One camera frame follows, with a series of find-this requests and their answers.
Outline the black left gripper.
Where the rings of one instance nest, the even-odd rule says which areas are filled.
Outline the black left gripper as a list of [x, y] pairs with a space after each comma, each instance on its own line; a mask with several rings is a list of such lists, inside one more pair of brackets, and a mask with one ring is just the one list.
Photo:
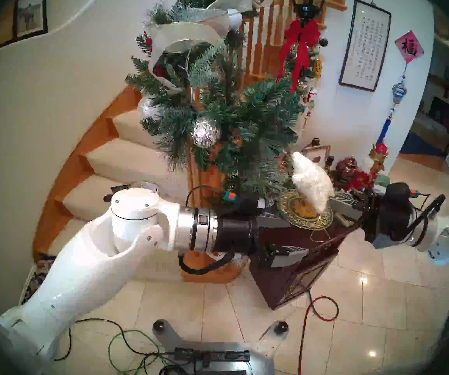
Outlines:
[[266, 246], [260, 240], [264, 228], [288, 228], [291, 224], [277, 214], [273, 214], [272, 202], [264, 199], [239, 199], [236, 202], [223, 200], [213, 204], [217, 216], [217, 238], [213, 254], [215, 262], [231, 262], [235, 255], [269, 259], [271, 268], [284, 268], [299, 263], [309, 250], [297, 246]]

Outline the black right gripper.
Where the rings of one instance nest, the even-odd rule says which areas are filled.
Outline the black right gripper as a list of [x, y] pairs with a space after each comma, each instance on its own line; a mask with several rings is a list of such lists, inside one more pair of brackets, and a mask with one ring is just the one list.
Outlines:
[[333, 216], [345, 225], [361, 218], [364, 240], [368, 243], [397, 245], [413, 239], [414, 229], [409, 227], [416, 215], [410, 197], [408, 184], [395, 182], [389, 184], [383, 194], [377, 194], [372, 188], [364, 193], [338, 192], [339, 201], [329, 201], [329, 206]]

